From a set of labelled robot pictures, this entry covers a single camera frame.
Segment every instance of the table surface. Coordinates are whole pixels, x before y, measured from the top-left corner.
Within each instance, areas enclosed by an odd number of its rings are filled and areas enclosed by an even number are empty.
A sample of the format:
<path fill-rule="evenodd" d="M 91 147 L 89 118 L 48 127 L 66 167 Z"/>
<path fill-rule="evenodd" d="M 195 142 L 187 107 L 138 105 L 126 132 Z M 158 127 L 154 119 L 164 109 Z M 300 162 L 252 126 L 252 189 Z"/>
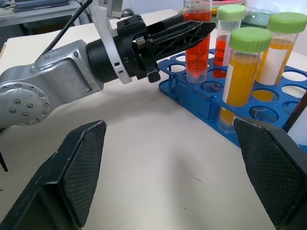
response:
<path fill-rule="evenodd" d="M 176 13 L 143 18 L 152 24 Z M 20 38 L 9 39 L 0 73 L 35 61 L 56 34 L 23 37 L 22 44 Z M 98 38 L 93 24 L 76 26 L 57 47 Z M 213 31 L 211 48 L 215 40 Z M 293 53 L 289 65 L 307 70 L 306 57 Z M 9 172 L 0 170 L 0 220 L 71 130 L 105 119 L 100 176 L 84 230 L 274 230 L 240 149 L 163 95 L 158 84 L 115 80 L 99 93 L 56 109 L 42 123 L 5 130 L 0 146 Z"/>
<path fill-rule="evenodd" d="M 0 8 L 0 26 L 1 24 L 7 26 L 7 25 L 37 21 L 38 17 L 41 17 L 41 20 L 43 20 L 48 18 L 60 17 L 61 15 L 62 16 L 70 15 L 73 12 L 75 12 L 78 8 L 80 8 L 80 4 L 73 0 L 71 0 L 69 2 L 69 5 L 66 6 L 43 8 L 43 9 L 23 11 L 23 12 L 13 12 L 14 8 L 9 8 L 7 10 Z"/>

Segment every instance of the test tube rack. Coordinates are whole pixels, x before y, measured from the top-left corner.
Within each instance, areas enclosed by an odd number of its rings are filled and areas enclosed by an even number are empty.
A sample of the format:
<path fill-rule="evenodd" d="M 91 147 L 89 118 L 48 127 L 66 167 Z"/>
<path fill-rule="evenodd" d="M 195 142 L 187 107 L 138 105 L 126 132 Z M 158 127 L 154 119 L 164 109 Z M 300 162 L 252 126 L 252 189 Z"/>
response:
<path fill-rule="evenodd" d="M 210 53 L 214 55 L 215 49 L 211 49 Z M 271 102 L 259 101 L 251 95 L 247 105 L 242 107 L 229 106 L 222 100 L 225 78 L 213 78 L 214 70 L 223 70 L 227 72 L 227 67 L 214 65 L 214 58 L 210 58 L 206 82 L 193 84 L 186 80 L 185 70 L 181 72 L 172 72 L 172 66 L 174 65 L 186 66 L 184 61 L 179 61 L 177 59 L 184 55 L 185 53 L 180 53 L 159 63 L 160 70 L 169 75 L 167 80 L 159 84 L 160 91 L 193 113 L 200 120 L 210 125 L 237 146 L 239 146 L 239 142 L 236 133 L 224 132 L 218 127 L 221 106 L 238 116 L 257 119 L 272 123 L 277 127 L 282 127 L 300 101 L 300 98 L 284 93 L 282 88 L 285 86 L 296 86 L 307 90 L 307 80 L 292 81 L 282 77 L 280 83 L 275 86 L 267 86 L 255 82 L 253 91 L 267 90 L 274 93 L 274 98 Z M 299 69 L 287 66 L 285 72 L 288 71 L 303 74 L 307 78 L 307 72 Z M 216 87 L 212 87 L 213 84 L 218 85 L 219 90 L 216 90 Z M 304 146 L 303 149 L 307 152 L 307 146 Z"/>

